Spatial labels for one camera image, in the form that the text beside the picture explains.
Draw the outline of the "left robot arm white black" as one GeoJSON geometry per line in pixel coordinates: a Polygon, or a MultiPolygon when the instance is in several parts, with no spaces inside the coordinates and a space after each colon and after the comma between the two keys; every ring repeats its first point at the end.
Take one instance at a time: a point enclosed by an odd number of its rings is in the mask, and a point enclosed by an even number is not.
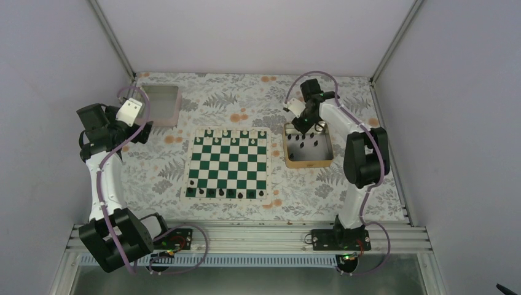
{"type": "Polygon", "coordinates": [[[107,273],[130,266],[171,240],[158,213],[137,218],[123,197],[121,149],[128,142],[146,143],[151,132],[152,122],[135,122],[142,107],[130,98],[120,107],[96,103],[77,110],[84,126],[80,158],[92,185],[91,212],[79,237],[107,273]]]}

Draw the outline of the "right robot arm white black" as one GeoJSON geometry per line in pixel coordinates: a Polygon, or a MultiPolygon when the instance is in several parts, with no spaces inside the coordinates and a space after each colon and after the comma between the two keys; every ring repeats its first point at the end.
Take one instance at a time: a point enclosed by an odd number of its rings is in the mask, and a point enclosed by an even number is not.
{"type": "Polygon", "coordinates": [[[305,135],[325,122],[345,140],[343,173],[355,187],[355,194],[347,197],[327,237],[340,250],[348,250],[365,239],[367,223],[364,207],[370,191],[383,182],[390,172],[388,134],[382,127],[370,128],[340,102],[337,91],[325,92],[317,79],[300,85],[303,101],[287,100],[285,110],[295,115],[294,128],[305,135]]]}

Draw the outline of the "tan metal tray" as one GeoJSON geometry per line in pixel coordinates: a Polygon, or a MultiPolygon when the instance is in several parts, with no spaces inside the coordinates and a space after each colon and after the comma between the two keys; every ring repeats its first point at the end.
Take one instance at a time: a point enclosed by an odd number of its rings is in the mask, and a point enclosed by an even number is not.
{"type": "Polygon", "coordinates": [[[324,168],[329,167],[334,159],[329,129],[323,121],[312,127],[306,134],[297,131],[291,123],[286,123],[283,130],[283,150],[288,168],[324,168]],[[310,133],[315,134],[313,138],[310,138],[310,133]],[[290,134],[292,138],[288,140],[287,136],[290,134]],[[296,135],[300,136],[298,141],[295,139],[296,135]],[[294,154],[293,159],[289,159],[291,153],[294,154]]]}

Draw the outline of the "floral patterned tablecloth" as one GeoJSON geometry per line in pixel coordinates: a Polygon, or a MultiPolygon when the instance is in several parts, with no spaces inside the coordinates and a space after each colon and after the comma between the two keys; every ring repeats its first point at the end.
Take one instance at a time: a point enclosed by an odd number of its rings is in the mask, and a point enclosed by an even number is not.
{"type": "Polygon", "coordinates": [[[145,145],[122,149],[124,196],[137,216],[158,212],[166,219],[330,221],[348,195],[343,141],[332,132],[330,167],[289,169],[283,154],[283,125],[291,120],[282,104],[287,93],[301,98],[294,76],[148,73],[138,85],[172,84],[182,95],[177,126],[155,127],[145,145]],[[272,201],[266,205],[188,203],[180,198],[182,171],[192,130],[198,126],[266,127],[272,131],[272,201]]]}

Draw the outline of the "pink white tray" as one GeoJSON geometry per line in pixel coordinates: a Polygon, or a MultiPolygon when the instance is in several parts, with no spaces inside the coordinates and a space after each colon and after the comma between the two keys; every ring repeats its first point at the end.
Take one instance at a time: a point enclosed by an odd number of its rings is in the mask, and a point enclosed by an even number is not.
{"type": "Polygon", "coordinates": [[[176,127],[182,104],[182,95],[175,85],[142,85],[140,89],[149,97],[150,116],[154,127],[176,127]]]}

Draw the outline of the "green white chessboard mat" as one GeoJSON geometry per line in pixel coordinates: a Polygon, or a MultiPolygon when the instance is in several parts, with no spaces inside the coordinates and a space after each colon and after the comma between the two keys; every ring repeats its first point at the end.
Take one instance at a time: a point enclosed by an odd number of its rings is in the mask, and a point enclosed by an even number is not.
{"type": "Polygon", "coordinates": [[[246,203],[267,205],[272,201],[272,133],[265,127],[197,127],[189,144],[188,156],[184,170],[184,182],[181,200],[189,203],[246,203]],[[213,131],[212,137],[206,136],[206,130],[213,131]],[[222,132],[229,131],[223,138],[222,132]],[[242,138],[241,132],[248,131],[248,137],[242,138]],[[195,140],[202,139],[201,144],[195,140]],[[187,188],[194,189],[193,195],[187,195],[187,188]],[[198,189],[204,189],[200,195],[198,189]],[[225,195],[220,197],[222,188],[225,195]],[[208,195],[208,189],[215,189],[215,197],[208,195]],[[235,197],[229,198],[227,191],[233,189],[235,197]],[[256,191],[255,199],[248,199],[248,191],[256,191]]]}

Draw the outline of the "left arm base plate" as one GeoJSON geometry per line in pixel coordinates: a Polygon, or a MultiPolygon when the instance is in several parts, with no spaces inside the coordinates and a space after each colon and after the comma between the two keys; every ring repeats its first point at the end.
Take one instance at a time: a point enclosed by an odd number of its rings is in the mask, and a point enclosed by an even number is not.
{"type": "Polygon", "coordinates": [[[190,250],[193,230],[190,228],[175,229],[166,237],[154,242],[155,250],[179,251],[190,250]]]}

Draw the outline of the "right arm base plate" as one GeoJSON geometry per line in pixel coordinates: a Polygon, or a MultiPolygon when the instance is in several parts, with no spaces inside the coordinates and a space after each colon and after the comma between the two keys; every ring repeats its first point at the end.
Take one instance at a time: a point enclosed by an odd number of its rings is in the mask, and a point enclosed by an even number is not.
{"type": "Polygon", "coordinates": [[[365,228],[336,232],[333,229],[313,229],[311,245],[314,251],[369,251],[372,249],[365,228]]]}

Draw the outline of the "aluminium rail frame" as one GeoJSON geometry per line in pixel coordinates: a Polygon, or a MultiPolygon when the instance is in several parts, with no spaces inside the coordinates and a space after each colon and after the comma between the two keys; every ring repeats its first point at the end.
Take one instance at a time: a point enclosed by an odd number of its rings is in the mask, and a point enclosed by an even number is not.
{"type": "Polygon", "coordinates": [[[328,222],[200,222],[189,251],[165,260],[180,275],[151,275],[146,260],[137,275],[106,273],[73,229],[52,294],[445,294],[427,230],[406,222],[369,229],[372,248],[354,275],[340,274],[338,251],[314,251],[312,229],[328,222]],[[210,247],[204,249],[203,236],[210,247]]]}

